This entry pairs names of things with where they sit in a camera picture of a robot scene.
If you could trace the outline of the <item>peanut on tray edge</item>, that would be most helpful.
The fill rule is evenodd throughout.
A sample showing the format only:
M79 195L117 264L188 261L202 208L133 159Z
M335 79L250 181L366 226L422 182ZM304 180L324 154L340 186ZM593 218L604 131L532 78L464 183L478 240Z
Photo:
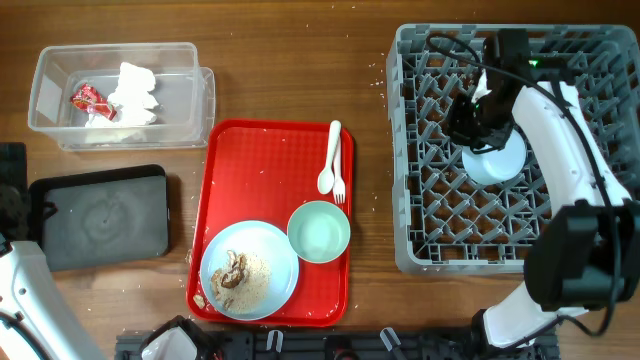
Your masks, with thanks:
M193 296L193 301L200 309L203 309L206 305L204 298L198 294Z

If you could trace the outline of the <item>black plastic tray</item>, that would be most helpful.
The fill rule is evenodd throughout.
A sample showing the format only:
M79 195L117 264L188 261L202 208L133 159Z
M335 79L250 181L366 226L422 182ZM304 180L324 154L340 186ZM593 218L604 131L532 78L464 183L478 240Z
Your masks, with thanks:
M44 178L29 187L30 238L53 272L144 260L170 245L165 170L156 164Z

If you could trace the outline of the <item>rice and food scraps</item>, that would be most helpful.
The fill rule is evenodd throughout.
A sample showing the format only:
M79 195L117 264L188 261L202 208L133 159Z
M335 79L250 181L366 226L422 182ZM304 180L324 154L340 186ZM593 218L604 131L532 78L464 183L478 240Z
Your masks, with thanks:
M227 260L211 276L214 299L232 314L248 314L266 298L269 263L254 253L226 252Z

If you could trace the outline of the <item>white plastic spoon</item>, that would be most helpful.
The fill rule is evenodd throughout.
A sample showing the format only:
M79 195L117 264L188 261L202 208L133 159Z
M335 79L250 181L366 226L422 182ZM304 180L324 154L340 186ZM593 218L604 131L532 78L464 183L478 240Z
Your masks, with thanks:
M322 195L328 194L333 188L334 173L332 164L339 143L341 128L342 124L339 120L333 120L330 123L325 163L317 178L317 189Z

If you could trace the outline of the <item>red candy wrapper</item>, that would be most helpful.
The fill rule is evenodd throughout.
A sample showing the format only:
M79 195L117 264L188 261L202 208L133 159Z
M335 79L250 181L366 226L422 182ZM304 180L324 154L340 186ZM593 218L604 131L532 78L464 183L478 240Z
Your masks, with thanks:
M70 97L70 102L76 108L90 115L101 115L109 121L113 120L117 111L107 98L101 95L93 86L82 84Z

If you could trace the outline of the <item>red serving tray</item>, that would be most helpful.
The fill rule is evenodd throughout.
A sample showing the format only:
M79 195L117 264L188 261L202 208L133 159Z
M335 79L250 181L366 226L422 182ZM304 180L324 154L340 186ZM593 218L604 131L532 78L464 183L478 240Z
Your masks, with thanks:
M198 318L225 322L211 301L198 305L209 278L202 268L206 247L223 229L258 220L280 230L291 214L311 201L332 201L317 190L325 164L327 123L228 119L209 137L198 204L186 302ZM328 327L347 309L350 260L347 254L328 263L300 263L291 299L264 325Z

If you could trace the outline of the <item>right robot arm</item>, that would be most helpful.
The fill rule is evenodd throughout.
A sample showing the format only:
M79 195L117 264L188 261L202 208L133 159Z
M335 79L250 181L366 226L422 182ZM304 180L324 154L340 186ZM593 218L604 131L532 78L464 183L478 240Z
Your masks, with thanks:
M552 211L527 253L522 284L474 316L473 351L488 357L526 347L586 312L612 313L634 295L639 204L605 162L565 61L535 57L525 30L501 29L470 62L482 75L473 95L458 95L450 106L449 138L487 157L523 132Z

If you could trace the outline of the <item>grey dishwasher rack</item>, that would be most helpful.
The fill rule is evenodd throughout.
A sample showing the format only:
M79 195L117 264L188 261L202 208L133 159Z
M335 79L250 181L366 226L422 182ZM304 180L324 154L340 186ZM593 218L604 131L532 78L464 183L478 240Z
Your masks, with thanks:
M386 60L392 125L395 261L411 274L518 273L551 204L528 154L520 173L491 186L473 181L461 147L445 133L457 95L475 89L476 69L431 52L430 34L480 53L493 24L404 24ZM622 25L527 26L536 57L558 57L576 73L580 105L619 182L639 193L639 40Z

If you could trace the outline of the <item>white plastic fork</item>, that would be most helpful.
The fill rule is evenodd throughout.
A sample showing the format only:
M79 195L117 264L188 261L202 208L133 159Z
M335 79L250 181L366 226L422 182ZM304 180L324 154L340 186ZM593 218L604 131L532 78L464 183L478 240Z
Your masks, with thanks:
M346 185L342 178L342 145L338 140L336 151L333 159L334 184L333 197L336 204L344 204L346 200Z

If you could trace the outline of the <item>small light blue saucer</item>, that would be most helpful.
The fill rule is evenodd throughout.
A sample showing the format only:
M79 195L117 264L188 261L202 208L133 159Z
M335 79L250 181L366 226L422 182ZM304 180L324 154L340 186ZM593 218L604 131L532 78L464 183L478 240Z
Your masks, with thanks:
M517 130L513 130L501 150L474 154L462 147L462 164L468 176L481 185L493 185L512 179L520 173L527 157L526 144Z

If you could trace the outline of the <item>white napkin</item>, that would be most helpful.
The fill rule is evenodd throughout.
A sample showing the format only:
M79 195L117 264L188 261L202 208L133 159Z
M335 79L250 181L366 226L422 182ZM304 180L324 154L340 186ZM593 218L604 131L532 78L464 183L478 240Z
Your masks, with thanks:
M115 90L106 98L117 111L109 121L101 115L88 114L85 127L89 128L87 143L124 143L142 141L142 128L157 120L153 110L159 106L151 94L155 90L156 79L149 69L129 62L120 64Z

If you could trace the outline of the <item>mint green bowl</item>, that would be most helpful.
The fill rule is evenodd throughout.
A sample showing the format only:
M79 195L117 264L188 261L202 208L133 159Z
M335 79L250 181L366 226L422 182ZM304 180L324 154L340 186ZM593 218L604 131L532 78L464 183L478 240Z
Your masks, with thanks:
M311 201L298 207L289 218L287 237L302 260L325 264L347 249L351 226L345 212L326 201Z

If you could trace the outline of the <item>clear plastic waste bin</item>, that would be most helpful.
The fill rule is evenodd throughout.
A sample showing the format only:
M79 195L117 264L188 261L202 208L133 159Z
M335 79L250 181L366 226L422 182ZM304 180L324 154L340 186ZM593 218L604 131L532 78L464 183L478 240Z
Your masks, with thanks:
M197 148L215 120L215 77L189 42L51 46L28 125L66 151Z

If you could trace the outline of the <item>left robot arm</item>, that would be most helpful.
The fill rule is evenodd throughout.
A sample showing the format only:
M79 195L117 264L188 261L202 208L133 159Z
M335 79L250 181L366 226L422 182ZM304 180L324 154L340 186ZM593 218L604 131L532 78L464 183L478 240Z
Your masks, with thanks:
M9 359L102 359L30 240L26 146L1 145L1 351Z

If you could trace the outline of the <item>large light blue plate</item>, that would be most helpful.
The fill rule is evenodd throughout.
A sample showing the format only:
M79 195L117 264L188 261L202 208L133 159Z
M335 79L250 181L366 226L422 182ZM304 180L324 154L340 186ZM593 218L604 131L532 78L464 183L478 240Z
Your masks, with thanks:
M247 258L246 274L236 287L225 289L214 274L230 270L231 254ZM299 273L298 256L279 228L262 221L242 221L209 242L199 277L209 306L230 319L249 322L280 310L294 293Z

